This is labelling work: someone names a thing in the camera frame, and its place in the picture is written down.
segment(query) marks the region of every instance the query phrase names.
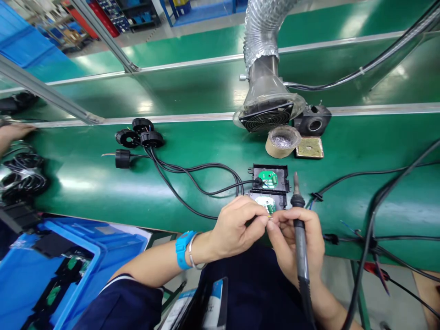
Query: hand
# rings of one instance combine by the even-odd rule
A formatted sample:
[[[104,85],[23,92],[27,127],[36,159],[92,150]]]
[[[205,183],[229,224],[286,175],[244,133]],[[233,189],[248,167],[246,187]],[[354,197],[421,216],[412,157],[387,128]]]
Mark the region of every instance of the hand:
[[[9,142],[21,140],[37,128],[24,123],[13,123],[0,127],[0,138]]]
[[[278,265],[287,279],[298,288],[294,219],[304,221],[306,226],[307,259],[311,282],[321,281],[325,245],[321,224],[315,212],[294,207],[272,214],[272,219],[267,224],[267,232],[275,250]]]
[[[215,228],[206,240],[211,261],[248,250],[263,236],[269,213],[248,196],[239,196],[221,209]]]

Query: silver bracelet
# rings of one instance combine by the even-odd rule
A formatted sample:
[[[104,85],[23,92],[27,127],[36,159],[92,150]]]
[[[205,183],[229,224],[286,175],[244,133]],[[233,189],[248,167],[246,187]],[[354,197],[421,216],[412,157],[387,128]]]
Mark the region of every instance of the silver bracelet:
[[[202,233],[202,232],[199,231],[199,232],[197,232],[197,234],[195,234],[195,235],[191,238],[191,241],[189,242],[189,249],[188,249],[188,252],[189,252],[189,260],[191,261],[191,266],[192,266],[193,268],[197,269],[197,270],[202,270],[202,269],[205,268],[206,265],[207,265],[207,264],[204,264],[203,267],[198,267],[198,266],[194,263],[193,256],[191,255],[191,251],[192,251],[192,249],[193,249],[193,241],[194,241],[194,238],[196,238],[196,236],[197,236],[198,234],[201,234],[201,233]]]

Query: navy blue sleeve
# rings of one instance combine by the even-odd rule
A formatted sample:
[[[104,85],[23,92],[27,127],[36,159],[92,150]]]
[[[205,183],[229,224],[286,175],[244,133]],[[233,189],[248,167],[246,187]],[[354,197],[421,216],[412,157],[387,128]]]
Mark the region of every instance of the navy blue sleeve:
[[[90,303],[73,330],[153,330],[160,322],[162,297],[162,289],[119,275]]]

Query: green circuit board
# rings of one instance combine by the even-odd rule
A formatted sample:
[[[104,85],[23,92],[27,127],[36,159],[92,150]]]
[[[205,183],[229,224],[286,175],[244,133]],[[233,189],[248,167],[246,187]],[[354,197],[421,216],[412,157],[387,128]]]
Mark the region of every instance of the green circuit board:
[[[275,201],[272,197],[258,196],[255,201],[266,208],[270,215],[276,211]]]
[[[262,171],[258,177],[263,180],[263,189],[275,189],[278,185],[278,176],[272,171]]]

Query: soldering iron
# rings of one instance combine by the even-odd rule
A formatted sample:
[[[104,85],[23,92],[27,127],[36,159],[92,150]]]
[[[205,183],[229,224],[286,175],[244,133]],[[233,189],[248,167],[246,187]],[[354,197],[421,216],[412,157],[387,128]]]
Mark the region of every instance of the soldering iron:
[[[293,186],[293,196],[290,200],[290,204],[292,204],[292,207],[303,208],[306,202],[299,192],[299,179],[296,172],[293,177]],[[304,221],[299,219],[293,221],[293,226],[295,228],[299,292],[302,297],[304,314],[306,315],[307,320],[314,325],[312,300],[310,298],[310,278],[308,275],[306,228]]]

